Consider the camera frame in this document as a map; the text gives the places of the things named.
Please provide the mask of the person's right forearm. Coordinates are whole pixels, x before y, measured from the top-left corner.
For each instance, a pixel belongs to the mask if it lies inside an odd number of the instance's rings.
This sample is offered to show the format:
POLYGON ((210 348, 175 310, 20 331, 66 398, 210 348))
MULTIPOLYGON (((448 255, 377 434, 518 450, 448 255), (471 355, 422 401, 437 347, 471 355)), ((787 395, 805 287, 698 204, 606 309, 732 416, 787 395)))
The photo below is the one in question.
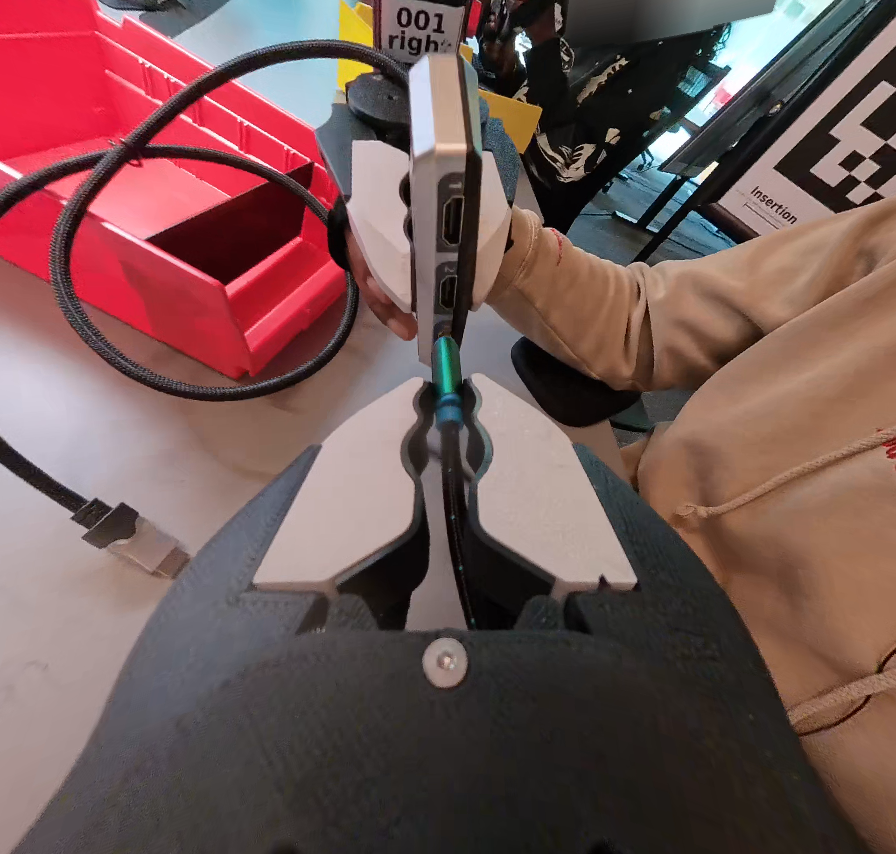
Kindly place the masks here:
POLYGON ((696 389, 776 323, 737 249, 621 266, 511 212, 487 302, 567 367, 614 389, 696 389))

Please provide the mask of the yellow plastic bin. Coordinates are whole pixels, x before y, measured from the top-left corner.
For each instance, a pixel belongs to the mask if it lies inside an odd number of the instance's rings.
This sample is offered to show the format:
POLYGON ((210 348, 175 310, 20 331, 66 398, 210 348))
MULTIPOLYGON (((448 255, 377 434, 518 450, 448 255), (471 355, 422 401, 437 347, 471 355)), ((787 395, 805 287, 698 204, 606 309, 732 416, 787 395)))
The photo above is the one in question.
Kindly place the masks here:
MULTIPOLYGON (((350 6, 344 0, 339 0, 339 38, 346 42, 372 46, 373 8, 361 2, 350 6)), ((346 86, 355 78, 371 71, 369 67, 358 62, 338 60, 338 89, 344 93, 346 86)), ((484 88, 479 90, 479 96, 488 106, 489 117, 502 122, 517 151, 523 154, 535 135, 541 108, 518 99, 503 97, 484 88)))

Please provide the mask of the black silver hdmi switch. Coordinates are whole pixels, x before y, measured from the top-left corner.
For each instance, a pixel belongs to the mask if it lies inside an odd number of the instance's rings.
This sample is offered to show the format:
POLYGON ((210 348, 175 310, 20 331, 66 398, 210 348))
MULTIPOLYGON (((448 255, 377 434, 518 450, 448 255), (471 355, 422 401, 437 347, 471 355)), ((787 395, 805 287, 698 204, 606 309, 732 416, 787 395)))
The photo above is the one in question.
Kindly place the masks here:
POLYGON ((473 304, 483 150, 476 73, 457 54, 409 71, 409 233, 421 364, 444 336, 462 343, 473 304))

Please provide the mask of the person's beige hoodie torso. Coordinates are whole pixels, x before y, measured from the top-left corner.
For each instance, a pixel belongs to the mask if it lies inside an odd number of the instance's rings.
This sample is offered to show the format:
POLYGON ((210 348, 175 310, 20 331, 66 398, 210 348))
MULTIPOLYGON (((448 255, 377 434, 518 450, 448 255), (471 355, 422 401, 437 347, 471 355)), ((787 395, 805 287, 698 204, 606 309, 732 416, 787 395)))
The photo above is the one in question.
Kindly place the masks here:
POLYGON ((728 592, 850 821, 894 852, 894 198, 642 282, 633 378, 693 395, 636 485, 728 592))

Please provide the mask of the person's right hand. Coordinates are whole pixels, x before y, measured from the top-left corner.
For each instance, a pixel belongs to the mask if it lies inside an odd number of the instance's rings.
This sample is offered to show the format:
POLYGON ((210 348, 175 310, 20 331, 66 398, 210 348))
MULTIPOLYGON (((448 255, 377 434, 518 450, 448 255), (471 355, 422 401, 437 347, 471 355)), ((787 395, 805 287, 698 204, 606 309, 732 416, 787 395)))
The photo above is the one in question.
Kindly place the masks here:
POLYGON ((365 262, 357 241, 350 229, 345 232, 350 271, 360 294, 376 318, 394 335, 404 341, 411 341, 418 335, 418 322, 412 313, 399 310, 385 291, 379 286, 365 262))

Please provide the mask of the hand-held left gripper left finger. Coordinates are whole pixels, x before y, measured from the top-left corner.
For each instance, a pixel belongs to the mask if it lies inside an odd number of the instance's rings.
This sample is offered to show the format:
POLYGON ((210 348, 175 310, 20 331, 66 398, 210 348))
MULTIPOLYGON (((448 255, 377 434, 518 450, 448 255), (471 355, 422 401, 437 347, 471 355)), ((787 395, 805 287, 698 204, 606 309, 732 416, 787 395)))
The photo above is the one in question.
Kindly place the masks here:
POLYGON ((323 441, 255 572, 256 589, 353 595, 381 629, 405 629, 429 569, 428 406, 429 383, 412 378, 323 441))

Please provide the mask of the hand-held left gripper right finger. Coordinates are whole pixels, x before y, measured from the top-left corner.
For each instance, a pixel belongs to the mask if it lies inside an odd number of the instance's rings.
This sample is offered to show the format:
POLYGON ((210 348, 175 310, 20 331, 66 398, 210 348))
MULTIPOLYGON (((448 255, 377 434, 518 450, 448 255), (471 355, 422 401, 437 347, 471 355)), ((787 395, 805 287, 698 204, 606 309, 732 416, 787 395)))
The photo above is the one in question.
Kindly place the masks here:
POLYGON ((527 604, 628 592, 638 579, 568 436, 484 374, 465 382, 469 482, 464 574, 479 626, 527 604))

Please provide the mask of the framed marker tag sign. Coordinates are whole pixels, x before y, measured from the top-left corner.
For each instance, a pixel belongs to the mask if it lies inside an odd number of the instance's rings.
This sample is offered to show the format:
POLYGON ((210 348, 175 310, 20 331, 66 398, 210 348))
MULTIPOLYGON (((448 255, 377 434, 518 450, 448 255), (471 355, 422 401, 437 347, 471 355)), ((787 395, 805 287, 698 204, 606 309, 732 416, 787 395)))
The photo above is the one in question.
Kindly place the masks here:
POLYGON ((747 238, 894 197, 894 0, 862 20, 769 136, 716 202, 747 238))

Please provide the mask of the black bin divider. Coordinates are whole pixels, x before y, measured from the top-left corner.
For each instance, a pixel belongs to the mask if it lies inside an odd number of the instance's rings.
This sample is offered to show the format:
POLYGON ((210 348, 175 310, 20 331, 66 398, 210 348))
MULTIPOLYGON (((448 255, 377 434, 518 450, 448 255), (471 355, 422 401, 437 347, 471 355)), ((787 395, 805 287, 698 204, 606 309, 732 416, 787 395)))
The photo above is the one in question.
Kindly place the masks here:
POLYGON ((147 242, 227 285, 296 239, 306 212, 301 197, 262 181, 147 242))

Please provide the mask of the red plastic bin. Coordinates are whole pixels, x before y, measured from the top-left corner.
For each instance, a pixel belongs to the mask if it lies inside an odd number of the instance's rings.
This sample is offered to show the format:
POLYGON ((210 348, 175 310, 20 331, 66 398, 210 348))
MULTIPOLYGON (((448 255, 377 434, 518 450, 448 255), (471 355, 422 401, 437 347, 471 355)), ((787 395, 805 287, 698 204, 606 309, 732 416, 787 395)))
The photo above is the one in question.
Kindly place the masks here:
MULTIPOLYGON (((1 0, 2 187, 118 144, 209 65, 95 0, 1 0)), ((185 158, 133 159, 72 249, 78 298, 232 379, 257 376, 345 290, 324 225, 224 285, 147 239, 262 177, 185 158)))

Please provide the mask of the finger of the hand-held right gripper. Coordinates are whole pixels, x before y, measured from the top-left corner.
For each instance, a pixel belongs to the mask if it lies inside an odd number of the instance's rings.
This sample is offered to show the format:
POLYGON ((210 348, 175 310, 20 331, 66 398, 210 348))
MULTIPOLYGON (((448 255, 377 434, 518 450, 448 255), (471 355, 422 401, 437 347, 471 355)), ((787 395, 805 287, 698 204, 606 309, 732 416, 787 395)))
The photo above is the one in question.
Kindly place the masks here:
POLYGON ((385 142, 352 143, 350 228, 370 274, 399 310, 414 305, 409 204, 401 194, 409 168, 409 156, 385 142))
POLYGON ((511 228, 511 204, 492 152, 483 154, 481 176, 472 311, 487 301, 496 284, 511 228))

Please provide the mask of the black framed panel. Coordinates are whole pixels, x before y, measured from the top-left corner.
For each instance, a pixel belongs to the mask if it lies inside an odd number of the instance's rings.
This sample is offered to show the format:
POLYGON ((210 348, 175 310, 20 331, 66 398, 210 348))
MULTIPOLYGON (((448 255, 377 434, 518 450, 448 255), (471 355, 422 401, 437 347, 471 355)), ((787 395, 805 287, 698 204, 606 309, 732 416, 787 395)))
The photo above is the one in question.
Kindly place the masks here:
POLYGON ((755 237, 722 198, 893 14, 894 0, 834 0, 824 8, 660 166, 675 178, 634 222, 652 235, 633 262, 652 257, 692 212, 736 243, 755 237))

